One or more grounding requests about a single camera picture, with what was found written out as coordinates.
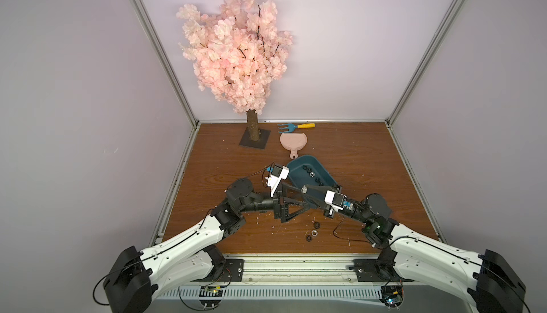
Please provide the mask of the teal plastic storage box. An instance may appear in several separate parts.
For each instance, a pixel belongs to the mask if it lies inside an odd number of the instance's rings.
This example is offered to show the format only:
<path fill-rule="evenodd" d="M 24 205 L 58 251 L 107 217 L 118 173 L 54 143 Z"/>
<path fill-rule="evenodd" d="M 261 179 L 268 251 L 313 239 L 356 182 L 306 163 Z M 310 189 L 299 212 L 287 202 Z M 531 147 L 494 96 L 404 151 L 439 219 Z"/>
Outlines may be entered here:
<path fill-rule="evenodd" d="M 309 170 L 303 170 L 303 165 L 307 165 Z M 324 183 L 325 188 L 336 188 L 341 189 L 341 186 L 335 181 L 322 163 L 314 156 L 305 155 L 299 156 L 298 158 L 292 160 L 288 163 L 287 167 L 289 168 L 288 179 L 296 187 L 301 188 L 302 186 L 319 186 L 315 182 L 315 178 L 320 178 L 321 182 Z M 313 171 L 316 175 L 312 178 L 309 176 L 309 173 Z"/>

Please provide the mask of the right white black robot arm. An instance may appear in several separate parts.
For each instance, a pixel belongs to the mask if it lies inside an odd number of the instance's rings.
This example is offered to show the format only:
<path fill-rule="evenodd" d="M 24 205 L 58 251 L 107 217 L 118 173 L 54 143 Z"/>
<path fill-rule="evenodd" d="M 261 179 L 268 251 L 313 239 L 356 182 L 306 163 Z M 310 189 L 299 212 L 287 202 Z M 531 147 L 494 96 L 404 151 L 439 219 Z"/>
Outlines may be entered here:
<path fill-rule="evenodd" d="M 390 217 L 383 196 L 360 202 L 334 188 L 313 190 L 312 202 L 327 217 L 339 214 L 364 225 L 366 240 L 380 250 L 375 267 L 388 282 L 413 280 L 466 301 L 478 312 L 528 312 L 526 287 L 498 253 L 476 253 L 417 233 Z"/>

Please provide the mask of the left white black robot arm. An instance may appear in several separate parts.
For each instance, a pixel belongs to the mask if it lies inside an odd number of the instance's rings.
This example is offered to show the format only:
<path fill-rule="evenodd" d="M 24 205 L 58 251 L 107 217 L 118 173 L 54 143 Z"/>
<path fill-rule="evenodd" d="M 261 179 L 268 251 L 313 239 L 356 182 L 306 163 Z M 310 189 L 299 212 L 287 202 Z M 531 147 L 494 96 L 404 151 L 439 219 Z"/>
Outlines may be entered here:
<path fill-rule="evenodd" d="M 286 222 L 311 208 L 323 208 L 324 189 L 292 186 L 282 178 L 267 178 L 269 191 L 257 193 L 241 178 L 226 189 L 225 199 L 199 223 L 158 245 L 122 251 L 109 273 L 98 283 L 112 312 L 144 312 L 159 296 L 194 281 L 218 281 L 226 264 L 217 243 L 245 223 L 245 212 L 274 212 Z"/>

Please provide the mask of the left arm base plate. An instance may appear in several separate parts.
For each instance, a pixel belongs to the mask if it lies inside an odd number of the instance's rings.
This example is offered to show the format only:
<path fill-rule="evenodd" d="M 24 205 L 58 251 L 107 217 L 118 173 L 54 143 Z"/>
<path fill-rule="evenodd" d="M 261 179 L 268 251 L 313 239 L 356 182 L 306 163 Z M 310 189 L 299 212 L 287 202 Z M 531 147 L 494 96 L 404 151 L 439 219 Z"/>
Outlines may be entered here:
<path fill-rule="evenodd" d="M 193 282 L 241 282 L 245 261 L 242 258 L 226 259 L 222 268 L 215 266 L 208 276 Z"/>

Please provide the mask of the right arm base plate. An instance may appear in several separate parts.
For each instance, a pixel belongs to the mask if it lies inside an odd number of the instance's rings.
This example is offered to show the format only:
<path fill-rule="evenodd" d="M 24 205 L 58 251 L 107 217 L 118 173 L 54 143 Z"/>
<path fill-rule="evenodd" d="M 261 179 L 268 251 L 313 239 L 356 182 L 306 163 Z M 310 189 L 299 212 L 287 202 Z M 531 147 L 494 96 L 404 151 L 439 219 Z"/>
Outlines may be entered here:
<path fill-rule="evenodd" d="M 412 282 L 400 277 L 393 265 L 379 259 L 355 259 L 348 267 L 353 271 L 359 282 Z"/>

